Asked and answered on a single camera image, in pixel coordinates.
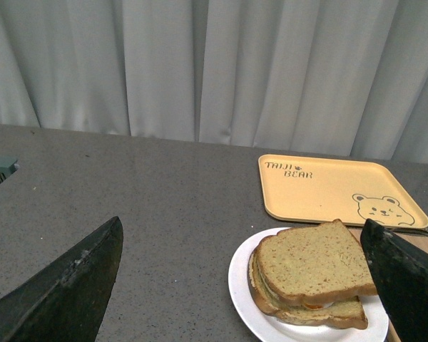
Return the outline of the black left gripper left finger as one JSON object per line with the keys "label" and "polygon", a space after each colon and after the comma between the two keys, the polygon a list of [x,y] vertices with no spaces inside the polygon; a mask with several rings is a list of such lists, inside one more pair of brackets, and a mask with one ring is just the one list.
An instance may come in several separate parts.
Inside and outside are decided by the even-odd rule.
{"label": "black left gripper left finger", "polygon": [[95,341],[122,251],[112,217],[0,299],[0,341]]}

